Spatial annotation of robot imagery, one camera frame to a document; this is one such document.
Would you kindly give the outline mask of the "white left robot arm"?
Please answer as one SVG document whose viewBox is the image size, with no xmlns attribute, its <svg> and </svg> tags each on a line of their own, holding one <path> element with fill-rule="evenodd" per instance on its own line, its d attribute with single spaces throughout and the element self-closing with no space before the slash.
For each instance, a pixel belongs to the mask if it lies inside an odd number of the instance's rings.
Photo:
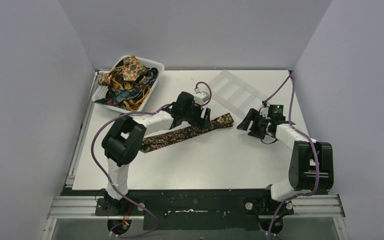
<svg viewBox="0 0 384 240">
<path fill-rule="evenodd" d="M 106 192 L 111 198 L 108 202 L 110 211 L 121 215 L 128 208 L 128 201 L 124 197 L 128 193 L 129 164 L 141 149 L 144 137 L 162 130 L 174 129 L 182 123 L 199 129 L 210 128 L 211 110 L 203 108 L 210 100 L 211 95 L 208 92 L 198 90 L 191 94 L 183 91 L 176 101 L 156 112 L 135 116 L 128 113 L 120 115 L 101 143 L 110 177 L 106 187 Z"/>
</svg>

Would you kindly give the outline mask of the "white plastic basket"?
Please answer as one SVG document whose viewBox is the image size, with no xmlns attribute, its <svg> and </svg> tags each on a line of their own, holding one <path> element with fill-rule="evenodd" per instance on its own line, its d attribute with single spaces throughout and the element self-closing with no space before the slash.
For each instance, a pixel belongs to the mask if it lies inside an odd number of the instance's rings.
<svg viewBox="0 0 384 240">
<path fill-rule="evenodd" d="M 128 112 L 139 112 L 141 111 L 143 108 L 144 108 L 144 105 L 145 103 L 147 102 L 149 96 L 151 95 L 152 91 L 155 89 L 156 87 L 156 84 L 158 83 L 159 79 L 160 79 L 160 74 L 163 73 L 163 71 L 165 70 L 165 67 L 163 64 L 159 63 L 159 62 L 156 62 L 156 61 L 153 61 L 153 60 L 150 60 L 150 59 L 145 59 L 145 58 L 142 58 L 142 57 L 137 57 L 143 65 L 145 65 L 147 68 L 156 68 L 158 71 L 159 71 L 159 75 L 158 77 L 156 78 L 156 81 L 155 83 L 153 84 L 152 88 L 151 88 L 151 91 L 150 91 L 150 94 L 145 98 L 144 102 L 142 103 L 142 105 L 139 107 L 139 109 L 137 111 L 129 111 L 129 110 L 126 110 L 124 108 L 118 108 L 118 107 L 115 107 L 115 106 L 111 106 L 111 105 L 106 105 L 104 104 L 104 98 L 106 96 L 106 93 L 108 91 L 108 88 L 106 86 L 102 86 L 102 85 L 99 85 L 99 79 L 103 76 L 103 74 L 105 73 L 108 73 L 109 71 L 104 71 L 102 73 L 99 74 L 100 78 L 98 79 L 97 81 L 97 88 L 95 90 L 95 92 L 92 94 L 92 97 L 91 97 L 91 101 L 93 103 L 96 103 L 96 104 L 99 104 L 101 106 L 104 106 L 110 110 L 114 110 L 114 111 L 117 111 L 117 112 L 120 112 L 120 113 L 128 113 Z"/>
</svg>

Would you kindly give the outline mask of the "brown floral tie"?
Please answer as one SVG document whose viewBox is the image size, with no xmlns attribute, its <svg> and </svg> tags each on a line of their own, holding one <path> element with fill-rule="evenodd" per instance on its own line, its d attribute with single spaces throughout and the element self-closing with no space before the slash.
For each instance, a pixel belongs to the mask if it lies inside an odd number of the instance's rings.
<svg viewBox="0 0 384 240">
<path fill-rule="evenodd" d="M 139 150 L 142 153 L 149 153 L 215 130 L 231 128 L 233 127 L 234 122 L 235 121 L 231 114 L 226 113 L 211 120 L 211 127 L 207 129 L 200 129 L 198 127 L 188 126 L 170 132 L 146 137 L 142 140 L 141 147 Z"/>
</svg>

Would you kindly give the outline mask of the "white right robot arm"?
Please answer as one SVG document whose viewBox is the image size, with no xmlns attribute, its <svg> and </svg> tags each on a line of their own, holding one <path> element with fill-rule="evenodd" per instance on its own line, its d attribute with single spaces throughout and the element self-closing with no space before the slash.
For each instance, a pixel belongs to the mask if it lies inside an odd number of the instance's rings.
<svg viewBox="0 0 384 240">
<path fill-rule="evenodd" d="M 251 108 L 238 130 L 264 140 L 266 136 L 285 144 L 291 150 L 287 178 L 269 186 L 272 200 L 289 200 L 295 196 L 311 196 L 317 191 L 330 190 L 334 185 L 333 147 L 300 132 L 284 116 L 279 104 Z"/>
</svg>

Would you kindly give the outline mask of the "clear compartment tray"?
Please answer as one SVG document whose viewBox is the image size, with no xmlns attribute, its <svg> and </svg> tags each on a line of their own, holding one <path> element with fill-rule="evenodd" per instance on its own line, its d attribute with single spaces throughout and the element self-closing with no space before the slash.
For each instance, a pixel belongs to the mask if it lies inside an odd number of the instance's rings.
<svg viewBox="0 0 384 240">
<path fill-rule="evenodd" d="M 260 107 L 268 97 L 257 87 L 227 70 L 219 73 L 208 85 L 211 88 L 212 100 L 240 119 L 246 117 L 249 109 Z"/>
</svg>

